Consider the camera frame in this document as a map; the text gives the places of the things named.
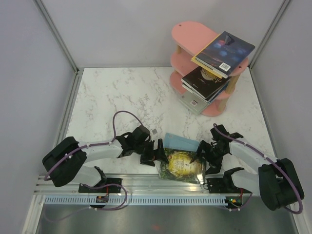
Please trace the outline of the light blue thin book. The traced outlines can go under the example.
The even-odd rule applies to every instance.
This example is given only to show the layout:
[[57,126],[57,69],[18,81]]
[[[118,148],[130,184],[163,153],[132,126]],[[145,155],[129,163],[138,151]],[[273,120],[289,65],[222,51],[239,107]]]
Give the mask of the light blue thin book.
[[166,133],[163,140],[164,148],[195,152],[199,146],[199,141],[187,139],[174,134]]

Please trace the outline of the green forest cover book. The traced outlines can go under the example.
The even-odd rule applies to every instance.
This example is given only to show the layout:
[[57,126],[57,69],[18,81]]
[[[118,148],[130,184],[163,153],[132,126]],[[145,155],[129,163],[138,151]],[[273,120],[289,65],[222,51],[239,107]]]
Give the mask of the green forest cover book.
[[191,184],[203,184],[206,172],[206,161],[196,159],[196,153],[165,148],[167,162],[161,162],[159,178]]

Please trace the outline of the grey cover book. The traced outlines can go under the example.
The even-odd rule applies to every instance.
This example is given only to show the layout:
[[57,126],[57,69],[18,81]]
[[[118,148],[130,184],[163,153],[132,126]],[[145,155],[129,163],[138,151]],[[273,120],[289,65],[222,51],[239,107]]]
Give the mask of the grey cover book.
[[208,103],[189,91],[184,92],[179,97],[179,101],[195,115],[201,114],[208,107]]

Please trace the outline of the teal ocean cover book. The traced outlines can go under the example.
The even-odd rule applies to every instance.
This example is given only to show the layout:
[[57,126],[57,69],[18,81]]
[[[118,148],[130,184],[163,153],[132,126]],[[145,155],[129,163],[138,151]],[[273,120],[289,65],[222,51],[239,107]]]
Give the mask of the teal ocean cover book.
[[199,99],[201,99],[202,101],[210,104],[212,103],[223,91],[226,90],[228,86],[228,83],[226,83],[225,85],[223,85],[219,90],[217,90],[216,92],[214,92],[209,98],[204,99],[203,97],[200,97],[198,94],[195,94],[195,96],[197,96]]

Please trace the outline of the blue Wuthering Heights book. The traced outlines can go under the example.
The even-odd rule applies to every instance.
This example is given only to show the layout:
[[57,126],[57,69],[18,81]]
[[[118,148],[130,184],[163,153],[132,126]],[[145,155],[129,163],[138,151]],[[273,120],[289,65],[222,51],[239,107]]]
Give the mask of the blue Wuthering Heights book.
[[192,94],[198,94],[200,97],[202,97],[203,98],[203,95],[201,95],[200,93],[198,93],[197,91],[195,91],[193,88],[190,88],[188,85],[186,85],[185,83],[182,83],[182,85],[181,85],[183,88],[185,88],[186,90],[188,90],[189,92],[191,92]]

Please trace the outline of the black Moon and Sixpence book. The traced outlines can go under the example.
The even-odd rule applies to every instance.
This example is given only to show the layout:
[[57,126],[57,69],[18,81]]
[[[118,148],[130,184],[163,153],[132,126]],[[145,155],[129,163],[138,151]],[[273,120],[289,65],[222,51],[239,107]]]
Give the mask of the black Moon and Sixpence book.
[[197,67],[183,76],[181,81],[203,95],[204,98],[207,98],[224,84],[228,83],[229,80],[226,78],[219,78],[203,68]]

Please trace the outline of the yellow cover book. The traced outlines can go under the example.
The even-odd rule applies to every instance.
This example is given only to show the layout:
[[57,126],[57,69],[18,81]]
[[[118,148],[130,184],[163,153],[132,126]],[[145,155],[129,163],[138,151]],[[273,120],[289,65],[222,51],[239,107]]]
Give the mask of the yellow cover book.
[[220,54],[222,46],[225,45],[225,40],[220,42],[221,36],[222,34],[217,34],[191,61],[219,78],[228,78],[227,72],[231,67],[223,61],[224,57]]

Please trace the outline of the dark blue Robinson Crusoe book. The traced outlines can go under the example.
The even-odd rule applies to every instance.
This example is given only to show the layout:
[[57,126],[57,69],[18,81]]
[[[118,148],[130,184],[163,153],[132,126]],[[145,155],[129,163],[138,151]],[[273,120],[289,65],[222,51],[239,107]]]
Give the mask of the dark blue Robinson Crusoe book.
[[220,42],[221,40],[225,40],[225,45],[222,46],[220,54],[224,57],[223,61],[231,67],[227,72],[228,76],[230,76],[240,63],[255,49],[255,46],[229,32],[224,31],[221,34]]

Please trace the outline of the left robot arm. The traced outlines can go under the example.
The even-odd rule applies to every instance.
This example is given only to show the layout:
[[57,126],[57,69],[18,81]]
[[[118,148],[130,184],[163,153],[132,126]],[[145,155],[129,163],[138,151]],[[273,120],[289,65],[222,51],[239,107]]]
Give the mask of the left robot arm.
[[47,171],[45,180],[51,180],[55,187],[75,182],[80,184],[81,191],[100,193],[106,189],[107,177],[100,167],[88,167],[86,163],[123,158],[133,153],[140,156],[140,163],[144,165],[154,166],[155,161],[169,162],[162,139],[153,141],[150,131],[140,125],[133,132],[114,136],[109,142],[83,143],[72,136],[65,138],[42,159]]

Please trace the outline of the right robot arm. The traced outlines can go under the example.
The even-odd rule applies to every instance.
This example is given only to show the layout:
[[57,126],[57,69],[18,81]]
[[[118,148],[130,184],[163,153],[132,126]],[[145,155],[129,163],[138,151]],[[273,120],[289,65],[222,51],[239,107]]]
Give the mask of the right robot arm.
[[230,134],[223,125],[214,124],[211,134],[213,141],[202,140],[191,160],[207,162],[206,175],[219,173],[227,154],[238,157],[256,172],[249,173],[241,166],[226,170],[222,178],[207,180],[211,193],[236,193],[242,189],[261,197],[271,211],[285,208],[292,214],[302,213],[304,191],[291,160],[267,156],[243,135]]

